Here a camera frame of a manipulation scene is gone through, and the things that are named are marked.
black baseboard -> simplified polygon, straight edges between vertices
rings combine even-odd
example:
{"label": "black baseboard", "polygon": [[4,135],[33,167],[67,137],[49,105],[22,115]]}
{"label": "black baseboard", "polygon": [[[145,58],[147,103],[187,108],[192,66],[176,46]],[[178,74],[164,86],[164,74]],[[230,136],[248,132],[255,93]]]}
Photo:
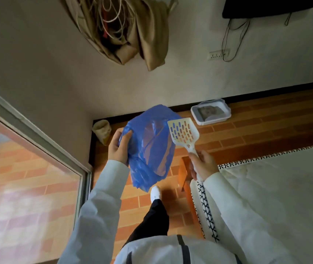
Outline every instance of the black baseboard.
{"label": "black baseboard", "polygon": [[[313,82],[289,86],[289,87],[284,87],[284,88],[277,88],[277,89],[273,89],[273,90],[260,91],[260,92],[256,92],[256,93],[247,93],[247,94],[242,94],[242,95],[237,95],[237,96],[224,97],[223,99],[225,100],[225,102],[227,104],[231,104],[231,103],[237,103],[237,102],[242,102],[242,101],[247,101],[247,100],[252,100],[252,99],[263,98],[263,97],[269,97],[269,96],[275,96],[275,95],[281,95],[281,94],[287,94],[287,93],[294,93],[294,92],[298,92],[298,91],[305,91],[305,90],[310,90],[310,89],[313,89]],[[171,106],[170,108],[174,112],[182,112],[182,111],[190,110],[192,106],[195,106],[202,101],[204,101],[204,100],[201,100],[201,101],[196,102],[196,103],[190,103],[190,104],[184,104],[184,105],[182,104],[179,106]],[[115,124],[115,123],[120,123],[120,122],[124,122],[124,121],[129,121],[129,120],[135,118],[136,116],[139,116],[143,112],[144,111],[126,114],[126,115],[114,116],[114,117],[109,117],[109,118],[104,118],[104,119],[108,120],[110,122],[110,124]],[[91,164],[92,166],[94,166],[96,142],[97,142],[97,137],[92,132],[90,152],[89,152],[89,164]]]}

glass panel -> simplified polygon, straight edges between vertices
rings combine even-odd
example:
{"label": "glass panel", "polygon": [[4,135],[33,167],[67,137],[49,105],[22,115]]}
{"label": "glass panel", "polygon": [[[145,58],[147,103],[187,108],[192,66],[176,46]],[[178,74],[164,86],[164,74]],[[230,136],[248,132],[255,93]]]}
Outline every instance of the glass panel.
{"label": "glass panel", "polygon": [[59,258],[81,176],[0,123],[0,263]]}

white sleeve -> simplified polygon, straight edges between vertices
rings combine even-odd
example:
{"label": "white sleeve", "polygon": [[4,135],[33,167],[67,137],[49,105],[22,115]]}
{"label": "white sleeve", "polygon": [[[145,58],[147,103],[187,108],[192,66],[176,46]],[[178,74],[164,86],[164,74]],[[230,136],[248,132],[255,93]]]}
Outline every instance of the white sleeve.
{"label": "white sleeve", "polygon": [[250,264],[299,263],[279,240],[268,233],[268,223],[220,172],[214,173],[203,184]]}
{"label": "white sleeve", "polygon": [[129,168],[109,160],[79,213],[58,264],[110,263]]}

white shoe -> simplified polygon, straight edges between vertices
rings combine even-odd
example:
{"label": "white shoe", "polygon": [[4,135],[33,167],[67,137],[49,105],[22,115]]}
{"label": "white shoe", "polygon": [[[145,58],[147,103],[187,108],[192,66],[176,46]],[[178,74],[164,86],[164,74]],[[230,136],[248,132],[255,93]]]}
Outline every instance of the white shoe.
{"label": "white shoe", "polygon": [[150,201],[153,203],[155,199],[161,199],[161,191],[159,186],[153,186],[150,191]]}

mattress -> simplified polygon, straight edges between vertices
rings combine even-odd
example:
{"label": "mattress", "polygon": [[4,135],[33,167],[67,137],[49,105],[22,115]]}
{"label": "mattress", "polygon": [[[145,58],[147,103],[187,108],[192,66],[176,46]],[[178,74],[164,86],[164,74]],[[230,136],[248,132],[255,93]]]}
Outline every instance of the mattress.
{"label": "mattress", "polygon": [[[265,219],[268,232],[301,263],[313,263],[313,146],[227,163],[219,169]],[[191,193],[205,239],[245,260],[208,191],[191,181]]]}

